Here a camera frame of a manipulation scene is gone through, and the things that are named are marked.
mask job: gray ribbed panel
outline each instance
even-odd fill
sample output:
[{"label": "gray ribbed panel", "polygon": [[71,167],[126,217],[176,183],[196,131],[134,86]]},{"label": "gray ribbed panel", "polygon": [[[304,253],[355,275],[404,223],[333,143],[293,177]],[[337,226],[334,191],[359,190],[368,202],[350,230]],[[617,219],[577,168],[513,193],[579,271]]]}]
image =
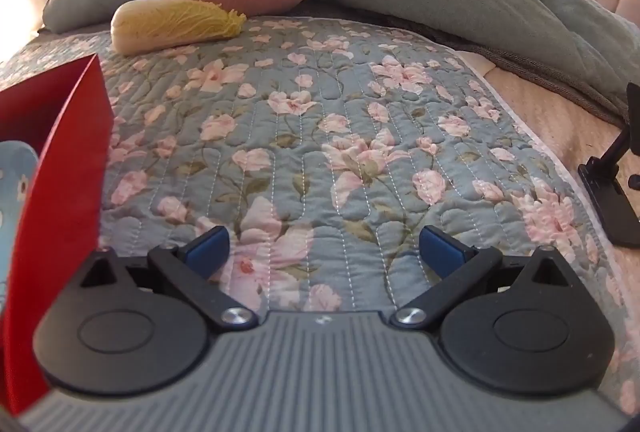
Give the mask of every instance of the gray ribbed panel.
[{"label": "gray ribbed panel", "polygon": [[33,432],[613,432],[625,417],[595,392],[505,399],[443,364],[426,335],[376,313],[272,313],[219,339],[175,385],[126,401],[54,392],[24,415]]}]

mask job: red box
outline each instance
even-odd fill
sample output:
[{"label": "red box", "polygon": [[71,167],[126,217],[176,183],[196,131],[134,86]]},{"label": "red box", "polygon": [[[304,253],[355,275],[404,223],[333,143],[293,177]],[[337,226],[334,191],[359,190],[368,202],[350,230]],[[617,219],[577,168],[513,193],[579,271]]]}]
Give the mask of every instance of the red box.
[{"label": "red box", "polygon": [[18,225],[2,322],[14,414],[48,390],[33,355],[33,333],[96,246],[112,126],[96,55],[0,92],[0,141],[24,141],[40,157]]}]

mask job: black stand base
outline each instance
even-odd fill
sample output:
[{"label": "black stand base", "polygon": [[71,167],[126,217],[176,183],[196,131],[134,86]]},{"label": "black stand base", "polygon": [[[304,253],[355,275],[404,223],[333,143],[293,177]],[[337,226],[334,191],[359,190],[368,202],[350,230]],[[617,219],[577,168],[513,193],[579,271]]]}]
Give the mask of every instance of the black stand base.
[{"label": "black stand base", "polygon": [[603,177],[589,165],[580,165],[578,173],[611,243],[640,247],[638,216],[615,177]]}]

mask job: black phone stand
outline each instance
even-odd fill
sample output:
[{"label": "black phone stand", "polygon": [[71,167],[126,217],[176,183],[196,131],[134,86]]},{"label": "black phone stand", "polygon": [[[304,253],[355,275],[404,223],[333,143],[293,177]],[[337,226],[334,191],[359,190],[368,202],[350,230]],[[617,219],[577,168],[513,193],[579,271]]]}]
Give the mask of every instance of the black phone stand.
[{"label": "black phone stand", "polygon": [[[614,245],[640,247],[640,222],[625,192],[616,179],[618,161],[631,149],[640,156],[640,86],[626,86],[629,105],[629,125],[604,152],[602,157],[590,157],[578,167],[578,174],[600,218],[604,232]],[[629,177],[629,187],[640,189],[640,177]]]}]

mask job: floral quilt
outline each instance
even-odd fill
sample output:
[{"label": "floral quilt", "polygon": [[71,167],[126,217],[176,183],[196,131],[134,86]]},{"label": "floral quilt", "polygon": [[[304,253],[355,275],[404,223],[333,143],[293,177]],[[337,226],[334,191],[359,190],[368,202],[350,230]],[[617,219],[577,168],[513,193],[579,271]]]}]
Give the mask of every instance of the floral quilt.
[{"label": "floral quilt", "polygon": [[116,114],[102,245],[141,255],[223,224],[232,253],[212,280],[261,315],[388,315],[438,281],[418,258],[424,225],[511,255],[551,243],[616,333],[604,394],[636,409],[638,333],[610,247],[566,171],[452,50],[313,18],[137,58],[110,45],[72,36],[0,68],[6,86],[100,55]]}]

